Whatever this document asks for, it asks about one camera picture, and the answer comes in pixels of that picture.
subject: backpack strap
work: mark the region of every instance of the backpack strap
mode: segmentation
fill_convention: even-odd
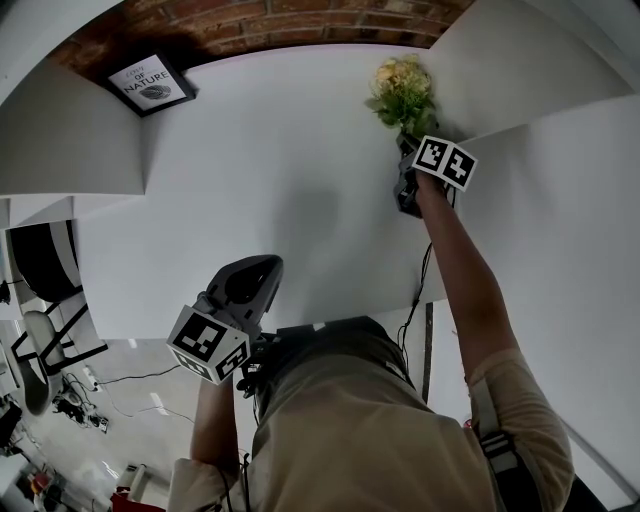
[[[486,380],[477,382],[471,392],[478,413],[474,431],[489,462],[494,491],[497,491],[495,496],[498,510],[541,512],[543,508],[540,493],[529,470],[530,464],[525,464],[512,437],[500,429]]]

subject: chair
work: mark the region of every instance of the chair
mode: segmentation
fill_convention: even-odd
[[[9,230],[13,258],[31,291],[62,302],[82,291],[71,221]]]
[[[63,349],[73,346],[73,342],[62,343],[62,338],[89,310],[86,304],[60,332],[56,332],[49,318],[60,302],[82,291],[72,227],[70,221],[62,221],[9,231],[13,257],[25,283],[37,297],[52,303],[44,313],[24,314],[26,330],[11,347],[24,382],[27,409],[34,415],[42,414],[62,389],[63,368],[108,348],[103,342],[98,348],[65,357]],[[27,337],[31,338],[35,352],[18,355],[18,348]],[[32,359],[37,359],[45,382],[31,367]]]
[[[24,314],[25,332],[11,347],[13,356],[18,364],[18,369],[24,383],[24,398],[27,410],[34,416],[43,414],[53,398],[62,389],[62,369],[78,361],[83,361],[91,356],[104,352],[109,347],[104,343],[100,347],[83,352],[73,357],[66,357],[64,349],[73,347],[72,341],[62,343],[62,338],[69,332],[78,320],[88,311],[85,304],[73,317],[56,331],[49,314],[58,307],[54,303],[42,313],[40,311],[28,311]],[[31,338],[35,352],[18,355],[18,348],[27,339]],[[36,359],[45,382],[43,382],[31,367],[30,361]]]

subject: black cable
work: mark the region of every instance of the black cable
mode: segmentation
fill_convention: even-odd
[[[52,411],[53,414],[64,414],[71,421],[76,423],[81,428],[90,428],[90,425],[87,425],[85,422],[85,412],[82,407],[73,405],[68,400],[61,399],[59,401],[54,401],[54,405],[57,407],[56,410]]]
[[[257,405],[257,399],[258,399],[258,395],[253,395],[253,419],[256,420],[256,426],[259,425],[258,422],[258,414],[257,414],[257,409],[258,409],[258,405]]]
[[[451,189],[453,189],[453,198],[451,199],[450,204],[451,204],[451,208],[455,210],[457,189],[452,185],[447,185],[444,188],[444,195],[447,198],[447,201],[449,201],[449,190]],[[400,326],[400,328],[398,329],[398,333],[396,335],[398,346],[402,350],[402,356],[404,358],[404,363],[405,363],[407,373],[409,373],[409,354],[407,352],[407,347],[406,347],[407,329],[409,328],[409,325],[411,324],[411,320],[413,320],[413,314],[415,313],[416,308],[420,303],[420,295],[422,294],[422,290],[424,288],[424,281],[427,276],[427,269],[429,268],[429,261],[431,260],[432,249],[433,249],[433,243],[429,243],[429,247],[427,247],[427,250],[424,253],[424,257],[422,258],[422,267],[420,269],[420,286],[418,287],[418,291],[416,292],[413,302],[411,303],[411,311],[409,312],[409,317],[407,318],[407,321]],[[400,341],[400,332],[402,332],[402,342]]]
[[[81,388],[82,392],[84,393],[84,399],[83,399],[82,396],[73,388],[72,384],[81,384],[80,382],[69,380],[66,378],[65,375],[62,376],[62,382],[64,382],[64,384],[69,388],[69,390],[80,399],[80,407],[82,409],[83,414],[89,415],[91,414],[92,411],[98,408],[96,404],[94,404],[91,400],[89,400],[89,397],[87,396],[87,392],[84,389]]]
[[[73,377],[75,380],[69,380],[67,377]],[[88,403],[89,405],[93,406],[94,409],[97,409],[98,407],[96,406],[96,404],[94,404],[91,400],[89,400],[89,395],[87,395],[87,390],[89,391],[93,391],[92,389],[89,389],[87,386],[85,386],[82,382],[80,382],[80,380],[78,379],[78,377],[76,377],[73,373],[71,372],[67,372],[66,375],[62,376],[62,380],[66,381],[69,385],[69,387],[71,389],[73,389],[73,387],[71,386],[71,384],[80,384],[80,389],[82,390],[82,393],[84,394],[84,398],[86,403]]]
[[[247,476],[247,468],[249,467],[249,462],[247,461],[248,458],[249,454],[245,453],[243,457],[242,472],[244,473],[245,505],[247,512],[251,512],[251,499],[249,498],[249,477]]]
[[[147,375],[131,375],[131,376],[128,376],[128,377],[120,377],[119,379],[106,380],[104,382],[96,381],[96,384],[98,386],[105,386],[107,384],[113,384],[114,382],[120,382],[121,380],[127,380],[127,379],[146,379],[147,377],[160,377],[160,375],[164,375],[166,373],[172,372],[173,370],[175,370],[176,368],[180,368],[181,366],[182,365],[177,364],[175,366],[172,366],[168,370],[165,370],[165,371],[159,372],[159,373],[148,373]]]
[[[218,473],[220,473],[222,481],[224,482],[224,490],[227,493],[227,506],[229,507],[229,512],[233,512],[233,507],[231,506],[231,498],[229,497],[229,484],[227,483],[227,479],[220,468],[216,467],[216,469],[218,470]]]

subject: red brick ceiling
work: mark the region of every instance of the red brick ceiling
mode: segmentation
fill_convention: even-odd
[[[86,78],[162,50],[178,70],[268,48],[383,43],[429,48],[473,0],[125,0],[51,54]]]

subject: framed picture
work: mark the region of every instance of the framed picture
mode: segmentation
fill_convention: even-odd
[[[110,89],[140,117],[196,97],[194,89],[160,53],[109,77]]]

